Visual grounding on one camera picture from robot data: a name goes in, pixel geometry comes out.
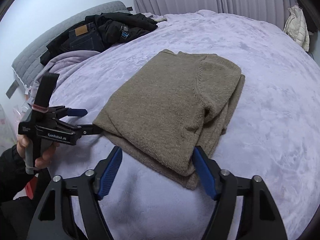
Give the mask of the person's left hand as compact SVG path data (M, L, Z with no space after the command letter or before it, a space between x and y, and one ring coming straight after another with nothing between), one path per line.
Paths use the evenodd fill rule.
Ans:
M29 146L30 140L25 135L19 135L17 140L17 152L19 156L25 160L25 150ZM58 142L52 142L52 144L43 152L43 154L35 160L35 167L38 169L47 168L52 162L52 158L56 149L60 146Z

